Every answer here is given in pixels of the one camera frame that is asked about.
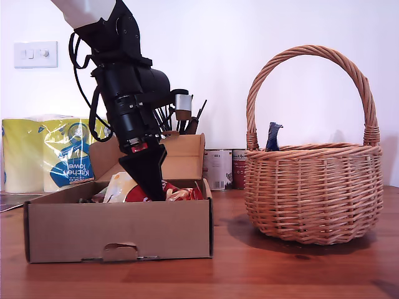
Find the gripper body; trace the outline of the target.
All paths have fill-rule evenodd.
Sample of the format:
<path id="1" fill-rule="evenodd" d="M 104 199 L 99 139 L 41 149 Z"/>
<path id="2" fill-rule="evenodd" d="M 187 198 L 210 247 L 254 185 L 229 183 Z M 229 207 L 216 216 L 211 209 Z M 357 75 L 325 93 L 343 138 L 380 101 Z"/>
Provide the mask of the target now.
<path id="1" fill-rule="evenodd" d="M 123 153 L 133 153 L 133 147 L 146 143 L 148 149 L 160 148 L 160 129 L 149 104 L 114 104 L 112 129 Z"/>

